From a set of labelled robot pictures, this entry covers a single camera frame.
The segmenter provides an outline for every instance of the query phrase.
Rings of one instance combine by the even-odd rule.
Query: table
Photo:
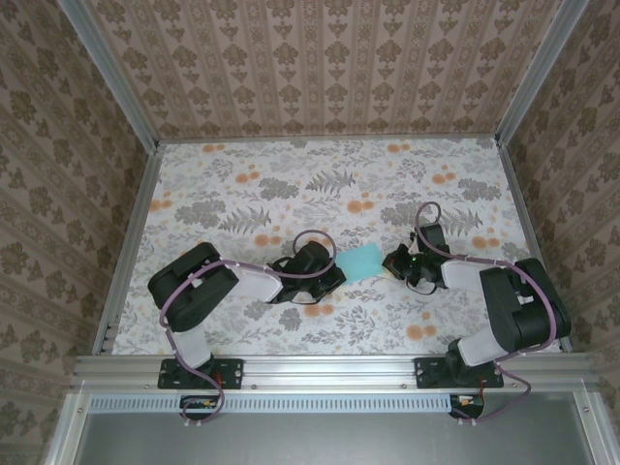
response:
[[[409,243],[419,205],[433,200],[444,210],[454,253],[511,261],[530,255],[491,138],[235,141],[160,150],[115,355],[171,353],[146,283],[202,241],[225,258],[266,264],[290,255],[293,238],[312,228],[331,234],[339,250],[375,242],[387,254]],[[204,330],[216,355],[369,355],[442,353],[485,325],[480,295],[419,295],[385,273],[341,286],[312,306],[227,297]]]

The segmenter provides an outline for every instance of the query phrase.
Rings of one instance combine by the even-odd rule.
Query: purple cable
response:
[[[215,408],[215,410],[211,413],[211,415],[209,417],[207,417],[205,420],[202,420],[201,423],[207,423],[209,421],[212,421],[224,408],[224,400],[225,400],[225,395],[224,395],[224,390],[222,389],[222,387],[220,385],[218,385],[210,376],[205,375],[204,373],[192,368],[183,358],[183,356],[181,355],[181,353],[177,350],[176,348],[176,344],[174,344],[174,340],[172,339],[172,332],[170,330],[170,325],[166,322],[166,314],[168,313],[168,310],[171,308],[172,303],[181,295],[181,293],[183,291],[185,291],[195,279],[200,278],[201,276],[203,276],[206,272],[210,271],[213,268],[216,268],[217,266],[223,266],[223,265],[228,265],[228,266],[241,266],[244,268],[249,268],[249,269],[254,269],[257,271],[261,271],[264,272],[266,274],[270,274],[272,276],[279,276],[281,278],[293,278],[293,279],[311,279],[311,278],[316,278],[321,276],[322,274],[325,274],[326,272],[329,271],[330,268],[332,268],[334,266],[334,264],[336,263],[336,242],[333,240],[333,238],[327,234],[326,232],[320,231],[320,230],[306,230],[303,232],[300,232],[295,239],[293,239],[293,252],[297,253],[297,241],[299,240],[300,237],[302,237],[303,235],[309,234],[309,233],[317,233],[317,234],[321,234],[323,236],[325,236],[332,247],[333,250],[333,255],[331,257],[331,261],[327,264],[327,266],[315,273],[309,273],[309,274],[291,274],[291,273],[282,273],[279,271],[275,271],[271,268],[269,268],[268,266],[260,266],[257,264],[252,264],[252,263],[243,263],[243,262],[236,262],[234,260],[219,260],[217,262],[213,262],[213,263],[209,263],[206,266],[203,266],[201,269],[199,269],[196,273],[190,275],[185,281],[183,281],[178,288],[176,288],[174,290],[174,292],[172,292],[172,294],[170,294],[170,296],[168,297],[168,299],[166,300],[166,302],[164,303],[164,305],[162,306],[162,310],[159,314],[159,324],[166,329],[166,336],[168,337],[168,340],[170,342],[170,345],[172,346],[172,350],[174,351],[174,356],[176,357],[176,359],[178,360],[178,363],[185,368],[187,371],[189,371],[190,373],[192,373],[193,375],[198,376],[199,378],[203,378],[204,380],[206,380],[208,383],[210,383],[214,388],[217,389],[218,393],[219,393],[219,402],[217,404],[217,407]],[[191,404],[192,401],[188,400],[185,405],[183,406],[182,412],[181,412],[181,416],[183,417],[183,419],[185,419],[186,421],[190,421],[190,422],[195,422],[198,423],[197,421],[191,421],[189,418],[187,418],[186,415],[186,410],[187,410],[187,406],[189,404]]]
[[[425,203],[423,203],[418,211],[416,212],[416,233],[418,234],[418,237],[421,239],[421,241],[424,243],[424,245],[426,245],[426,247],[428,247],[430,250],[432,250],[433,252],[446,257],[448,259],[453,259],[453,260],[461,260],[463,262],[474,262],[476,264],[495,264],[495,265],[500,265],[500,266],[505,266],[506,268],[509,268],[510,270],[514,271],[515,273],[517,273],[527,284],[529,284],[532,289],[534,289],[534,292],[536,292],[536,294],[541,298],[542,304],[544,305],[544,309],[546,310],[547,316],[549,317],[549,337],[547,338],[547,340],[545,342],[543,342],[542,344],[540,344],[539,346],[536,347],[532,347],[530,349],[524,349],[522,351],[520,351],[521,353],[526,353],[526,352],[535,352],[535,351],[540,351],[542,349],[545,349],[547,347],[549,347],[551,345],[551,343],[555,340],[555,336],[557,335],[557,324],[555,322],[555,315],[553,314],[553,308],[551,307],[551,302],[549,301],[549,299],[547,298],[547,296],[544,294],[544,291],[541,289],[541,287],[538,285],[538,283],[536,281],[534,281],[534,279],[532,279],[532,277],[527,274],[525,271],[523,271],[521,268],[519,268],[518,266],[515,266],[513,263],[504,261],[504,260],[491,260],[491,259],[483,259],[483,258],[476,258],[476,257],[468,257],[466,255],[453,255],[453,254],[449,254],[447,252],[444,252],[443,250],[439,250],[437,247],[433,246],[426,237],[424,237],[424,235],[421,233],[421,228],[419,225],[419,216],[421,214],[421,212],[427,207],[433,205],[437,208],[437,216],[435,217],[435,221],[433,221],[431,224],[437,224],[439,223],[439,220],[442,216],[442,207],[436,203],[435,201],[426,201]],[[519,352],[517,353],[513,353],[513,354],[507,354],[505,356],[501,356],[499,358],[497,358],[495,360],[495,366],[498,369],[498,371],[500,371],[501,373],[503,373],[505,376],[515,380],[515,381],[519,381],[520,383],[524,384],[526,386],[526,389],[523,393],[521,393],[518,397],[516,397],[514,400],[512,400],[511,402],[509,402],[507,405],[505,405],[504,407],[502,407],[501,409],[486,415],[484,417],[481,418],[477,418],[477,419],[473,419],[473,418],[468,418],[468,416],[466,414],[464,414],[463,412],[457,410],[457,409],[453,409],[455,412],[457,412],[459,415],[463,416],[463,420],[464,421],[468,421],[470,423],[478,423],[478,422],[482,422],[482,421],[487,421],[488,419],[495,419],[498,416],[502,415],[504,412],[508,411],[509,409],[511,409],[512,407],[514,407],[514,405],[522,402],[530,393],[530,391],[532,390],[532,385],[530,385],[527,381],[525,381],[522,378],[519,378],[516,375],[513,375],[513,373],[510,373],[508,371],[506,371],[504,368],[502,368],[499,364],[500,361],[504,361],[507,360],[509,358],[515,357],[519,354]]]

